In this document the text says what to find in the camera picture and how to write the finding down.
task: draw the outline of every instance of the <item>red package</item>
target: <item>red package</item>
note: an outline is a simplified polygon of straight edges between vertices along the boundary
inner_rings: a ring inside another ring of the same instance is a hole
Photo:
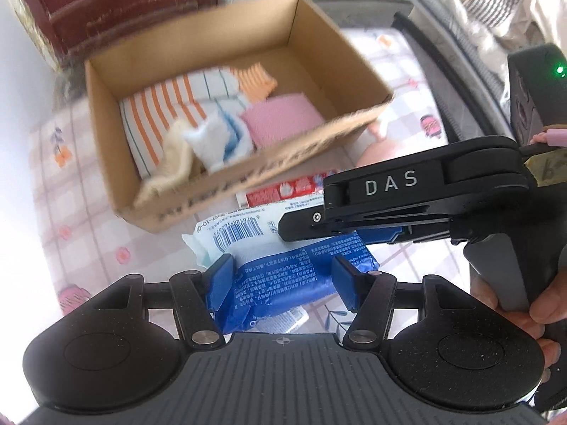
[[[304,176],[290,181],[275,183],[248,193],[236,195],[240,209],[252,208],[260,204],[276,203],[290,198],[302,197],[313,193],[322,193],[322,180],[332,176],[338,171],[331,170],[324,173]]]

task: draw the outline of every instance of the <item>screw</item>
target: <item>screw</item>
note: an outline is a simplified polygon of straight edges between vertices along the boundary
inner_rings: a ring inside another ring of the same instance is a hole
[[[219,340],[215,331],[197,331],[191,336],[191,340],[199,345],[211,345]]]
[[[376,340],[376,334],[366,329],[357,329],[349,334],[349,339],[354,343],[372,343]]]

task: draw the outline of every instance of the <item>plaid tablecloth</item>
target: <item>plaid tablecloth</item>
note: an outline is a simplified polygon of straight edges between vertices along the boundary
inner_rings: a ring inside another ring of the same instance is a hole
[[[432,134],[422,123],[423,116],[438,119],[438,113],[419,64],[401,35],[392,29],[347,30],[345,34],[395,92],[382,116],[389,121],[388,137],[409,143],[416,152],[444,145],[444,134]],[[365,132],[346,152],[333,150],[279,179],[349,169],[373,141]],[[231,197],[159,234],[147,233],[115,216],[96,157],[86,98],[34,129],[29,144],[39,230],[63,314],[126,274],[140,273],[147,282],[158,282],[198,268],[181,234],[191,233],[196,222],[212,214],[237,209]],[[460,248],[447,241],[370,249],[382,270],[399,281],[419,282],[423,275],[436,273],[468,290],[468,264]],[[302,332],[341,332],[353,318],[338,295],[305,309],[309,320],[299,328]],[[175,334],[171,311],[152,311],[150,316]],[[413,311],[396,311],[391,333],[415,318]]]

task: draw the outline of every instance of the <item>open cardboard box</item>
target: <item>open cardboard box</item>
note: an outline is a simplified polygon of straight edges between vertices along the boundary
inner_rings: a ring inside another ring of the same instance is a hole
[[[206,67],[260,62],[272,96],[303,92],[326,123],[201,174],[134,209],[140,188],[118,102],[144,87]],[[315,154],[356,138],[392,93],[311,0],[249,0],[140,32],[86,62],[97,152],[115,213],[158,232],[222,197],[257,186]]]

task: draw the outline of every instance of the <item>yellow tape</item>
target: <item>yellow tape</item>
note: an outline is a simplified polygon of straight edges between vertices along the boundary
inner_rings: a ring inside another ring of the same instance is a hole
[[[567,182],[567,148],[532,156],[526,167],[534,175],[538,187]]]

